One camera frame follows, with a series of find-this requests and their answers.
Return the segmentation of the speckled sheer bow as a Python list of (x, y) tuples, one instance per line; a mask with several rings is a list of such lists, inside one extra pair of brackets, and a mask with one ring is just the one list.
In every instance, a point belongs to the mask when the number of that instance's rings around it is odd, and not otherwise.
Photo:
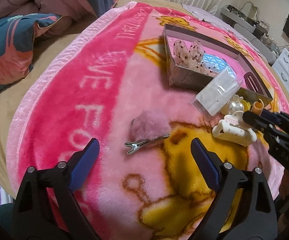
[(193, 41), (188, 47), (185, 41), (178, 39), (173, 43), (173, 55), (178, 66), (185, 67), (197, 73), (215, 77), (218, 73), (206, 68), (203, 63), (204, 47), (199, 41)]

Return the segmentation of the pearl butterfly hair clip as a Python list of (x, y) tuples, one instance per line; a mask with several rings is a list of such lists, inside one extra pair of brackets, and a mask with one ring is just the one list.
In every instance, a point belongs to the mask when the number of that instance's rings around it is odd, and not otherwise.
[(221, 109), (223, 115), (233, 114), (236, 111), (244, 111), (244, 105), (242, 103), (243, 97), (234, 95)]

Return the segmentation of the lavender sheet on bed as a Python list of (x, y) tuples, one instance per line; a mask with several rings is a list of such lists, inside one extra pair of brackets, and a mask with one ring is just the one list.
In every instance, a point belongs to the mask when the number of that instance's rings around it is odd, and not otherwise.
[(235, 29), (233, 27), (222, 21), (220, 18), (217, 18), (216, 16), (210, 14), (209, 12), (201, 8), (193, 7), (191, 5), (186, 4), (182, 4), (182, 7), (198, 20), (208, 22), (232, 34), (235, 32)]

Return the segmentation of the pink pompom hair clip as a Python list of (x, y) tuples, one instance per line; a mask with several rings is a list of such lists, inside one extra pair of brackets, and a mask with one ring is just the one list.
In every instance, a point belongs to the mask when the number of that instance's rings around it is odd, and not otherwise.
[(127, 155), (169, 138), (171, 127), (166, 113), (158, 108), (142, 111), (131, 121), (130, 136), (131, 141), (124, 143), (129, 148)]

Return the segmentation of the yellow item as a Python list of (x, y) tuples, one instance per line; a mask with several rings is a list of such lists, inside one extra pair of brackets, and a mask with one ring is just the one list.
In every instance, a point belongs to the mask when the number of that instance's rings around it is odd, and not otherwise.
[(241, 104), (244, 107), (244, 110), (243, 110), (244, 112), (251, 110), (251, 103), (250, 102), (242, 100)]

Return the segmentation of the white claw hair clip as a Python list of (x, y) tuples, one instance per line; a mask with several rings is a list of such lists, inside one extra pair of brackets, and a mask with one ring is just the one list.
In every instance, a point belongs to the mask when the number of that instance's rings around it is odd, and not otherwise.
[(253, 129), (243, 121), (244, 111), (227, 114), (212, 129), (212, 135), (221, 140), (248, 147), (257, 141)]

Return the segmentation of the clear plastic packet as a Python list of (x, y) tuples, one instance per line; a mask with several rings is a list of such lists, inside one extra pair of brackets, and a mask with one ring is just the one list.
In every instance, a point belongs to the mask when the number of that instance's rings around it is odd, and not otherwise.
[(215, 116), (239, 91), (243, 81), (227, 69), (214, 77), (191, 101), (200, 113)]

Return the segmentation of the shallow cardboard tray box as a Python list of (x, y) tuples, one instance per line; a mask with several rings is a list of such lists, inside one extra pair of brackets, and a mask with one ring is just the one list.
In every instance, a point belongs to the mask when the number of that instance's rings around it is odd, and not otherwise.
[(167, 76), (170, 86), (200, 92), (211, 80), (226, 70), (240, 89), (237, 95), (253, 103), (269, 105), (273, 98), (251, 60), (231, 46), (204, 34), (166, 24)]

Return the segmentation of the grey cluttered desk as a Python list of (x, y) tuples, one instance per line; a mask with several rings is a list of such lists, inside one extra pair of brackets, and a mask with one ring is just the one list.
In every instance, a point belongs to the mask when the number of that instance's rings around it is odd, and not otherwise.
[(221, 19), (228, 25), (231, 25), (237, 32), (244, 36), (258, 51), (266, 58), (269, 65), (272, 66), (277, 57), (273, 52), (261, 42), (261, 40), (254, 35), (255, 26), (250, 25), (247, 21), (234, 13), (230, 12), (228, 8), (221, 9)]

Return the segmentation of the pink bear fleece blanket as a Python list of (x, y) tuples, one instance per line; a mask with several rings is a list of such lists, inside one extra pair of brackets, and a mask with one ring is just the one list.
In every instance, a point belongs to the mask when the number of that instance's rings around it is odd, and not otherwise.
[[(187, 239), (214, 192), (190, 152), (192, 139), (236, 168), (260, 167), (273, 196), (283, 167), (261, 134), (249, 147), (213, 137), (221, 119), (191, 105), (195, 93), (168, 84), (163, 30), (173, 24), (221, 41), (251, 60), (273, 100), (289, 102), (267, 64), (234, 34), (172, 9), (131, 2), (88, 26), (48, 66), (17, 108), (7, 140), (7, 170), (14, 191), (28, 167), (52, 168), (92, 138), (100, 153), (75, 196), (102, 239)], [(142, 111), (162, 109), (171, 136), (127, 155), (130, 125)]]

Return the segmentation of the floral navy pink duvet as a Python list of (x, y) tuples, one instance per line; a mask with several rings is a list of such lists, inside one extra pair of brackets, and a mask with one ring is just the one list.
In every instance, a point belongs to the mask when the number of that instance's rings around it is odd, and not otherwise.
[(88, 14), (99, 17), (119, 0), (0, 0), (0, 91), (32, 70), (34, 41), (63, 33)]

